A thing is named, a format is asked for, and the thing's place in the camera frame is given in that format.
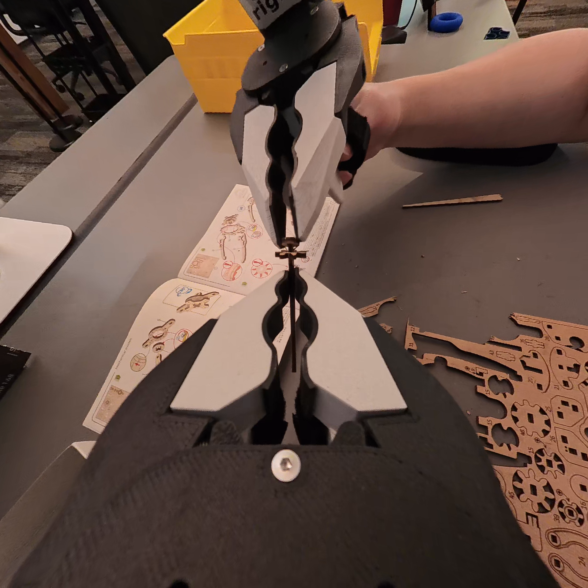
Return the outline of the black office chair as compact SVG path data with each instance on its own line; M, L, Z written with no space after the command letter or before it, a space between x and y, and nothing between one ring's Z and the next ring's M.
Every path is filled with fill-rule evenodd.
M90 40L82 35L77 25L70 16L65 1L48 1L48 5L60 25L69 34L77 54L82 58L82 63L87 66L92 74L97 77L100 85L106 91L106 97L114 104L121 100L122 95L116 90L102 63L98 59L100 52L104 52L107 62L111 64L117 83L130 92L136 87L126 63L117 50L114 41L109 36L105 25L94 10L90 1L74 1L75 7L81 12L84 23L90 29L93 39L98 47L93 48Z

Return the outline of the instruction booklet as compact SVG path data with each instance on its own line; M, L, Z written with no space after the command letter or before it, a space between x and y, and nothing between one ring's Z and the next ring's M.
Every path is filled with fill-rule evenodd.
M83 426L101 433L138 383L207 320L286 269L251 190L235 185L177 277L139 311Z

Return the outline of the long wooden stick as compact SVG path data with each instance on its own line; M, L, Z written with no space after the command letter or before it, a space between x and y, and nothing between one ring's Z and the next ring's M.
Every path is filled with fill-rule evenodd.
M502 195L491 194L491 195L468 196L468 197L462 197L462 198L444 199L444 200L440 200L440 201L411 203L411 204L402 205L402 208L403 209L434 208L434 207L441 207L441 206L467 205L467 204L474 204L474 203L501 202L501 201L503 201Z

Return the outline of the small plywood sheet fragment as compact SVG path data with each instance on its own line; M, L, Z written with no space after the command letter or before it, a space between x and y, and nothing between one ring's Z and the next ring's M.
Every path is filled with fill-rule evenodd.
M357 311L361 314L363 318L376 318L378 316L379 310L383 305L389 303L395 303L397 300L396 296L391 296L389 298L382 299L376 303L371 305L364 306ZM386 324L386 323L379 323L379 327L381 327L387 334L393 334L393 327Z

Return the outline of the white cardboard box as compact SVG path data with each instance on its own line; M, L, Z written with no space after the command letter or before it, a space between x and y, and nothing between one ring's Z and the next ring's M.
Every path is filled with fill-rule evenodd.
M1 520L1 554L32 546L65 503L95 445L75 442L65 449L17 500Z

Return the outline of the wooden model shaft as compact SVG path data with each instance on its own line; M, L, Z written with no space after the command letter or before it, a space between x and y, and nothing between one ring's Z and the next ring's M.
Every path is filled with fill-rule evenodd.
M297 372L296 359L296 266L297 259L306 259L307 251L299 251L298 247L283 247L279 252L276 252L276 257L288 261L288 288L289 288L289 308L290 308L290 335L291 335L291 369L292 372Z

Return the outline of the large plywood parts sheet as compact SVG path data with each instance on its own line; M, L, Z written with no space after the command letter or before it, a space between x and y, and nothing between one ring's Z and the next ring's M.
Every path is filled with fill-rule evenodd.
M535 329L512 341L486 343L420 330L414 335L450 343L473 360L424 353L417 360L473 376L476 393L497 401L502 417L477 415L484 449L522 466L494 465L514 518L561 587L587 587L587 326L512 313L518 326Z

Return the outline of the black model kit box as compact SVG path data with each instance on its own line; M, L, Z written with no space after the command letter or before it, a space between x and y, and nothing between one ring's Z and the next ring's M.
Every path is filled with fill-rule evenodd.
M31 360L30 352L1 345L1 399Z

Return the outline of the person's right hand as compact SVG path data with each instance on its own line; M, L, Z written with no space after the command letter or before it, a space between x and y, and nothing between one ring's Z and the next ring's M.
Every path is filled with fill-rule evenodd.
M401 123L402 81L364 84L352 100L352 108L367 119L371 137L364 160L393 148Z

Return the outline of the yellow plastic bin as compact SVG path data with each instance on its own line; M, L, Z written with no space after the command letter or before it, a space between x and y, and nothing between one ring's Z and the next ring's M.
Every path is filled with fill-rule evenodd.
M241 77L250 56L261 59L262 73L284 73L295 66L295 58L304 56L305 41L292 40L293 34L278 34L277 51L258 51L262 33L256 17L270 9L284 10L300 1L254 1L251 17L239 1L204 1L171 27L164 37L171 44L183 73L205 113L229 113L236 93L242 87ZM348 15L357 19L361 37L367 81L370 82L378 66L383 8L381 1L339 1Z

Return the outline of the person's right forearm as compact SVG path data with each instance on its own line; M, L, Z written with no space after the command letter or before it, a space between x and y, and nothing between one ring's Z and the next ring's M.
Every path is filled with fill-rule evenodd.
M546 33L398 82L392 146L514 148L587 142L587 29Z

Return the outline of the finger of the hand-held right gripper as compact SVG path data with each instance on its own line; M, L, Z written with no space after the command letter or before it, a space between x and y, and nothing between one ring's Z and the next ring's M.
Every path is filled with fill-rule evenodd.
M276 106L257 106L245 115L242 168L270 239L285 245L295 234L292 212L294 136L289 118Z
M291 213L298 239L306 240L325 199L340 201L337 166L345 147L342 121L334 114L336 63L317 70L298 90L293 107L301 117L301 130L279 162L290 174Z

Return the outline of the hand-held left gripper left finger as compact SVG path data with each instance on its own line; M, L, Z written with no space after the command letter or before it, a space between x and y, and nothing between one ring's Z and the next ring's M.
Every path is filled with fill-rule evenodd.
M277 445L288 428L279 362L290 337L283 319L288 271L232 305L215 323L171 403L174 413L231 421L258 444Z

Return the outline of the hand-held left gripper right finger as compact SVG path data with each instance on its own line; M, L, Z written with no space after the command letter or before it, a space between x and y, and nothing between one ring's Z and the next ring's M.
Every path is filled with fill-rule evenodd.
M407 404L362 315L307 272L296 271L299 362L295 431L326 445L343 423L405 413Z

